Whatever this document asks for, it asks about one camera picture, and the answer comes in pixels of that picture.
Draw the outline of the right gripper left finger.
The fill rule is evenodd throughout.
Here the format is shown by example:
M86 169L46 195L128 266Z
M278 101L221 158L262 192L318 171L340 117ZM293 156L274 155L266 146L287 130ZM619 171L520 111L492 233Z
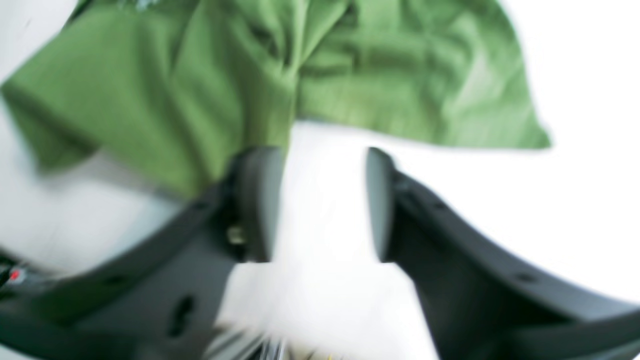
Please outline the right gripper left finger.
M236 157L223 180L118 257L54 278L1 257L3 347L37 360L199 360L237 264L274 257L284 159Z

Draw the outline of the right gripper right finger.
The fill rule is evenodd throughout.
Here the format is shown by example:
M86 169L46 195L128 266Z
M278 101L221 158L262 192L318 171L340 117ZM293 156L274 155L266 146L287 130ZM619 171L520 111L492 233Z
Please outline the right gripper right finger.
M366 152L375 253L416 290L441 360L633 360L639 307L487 239L377 147Z

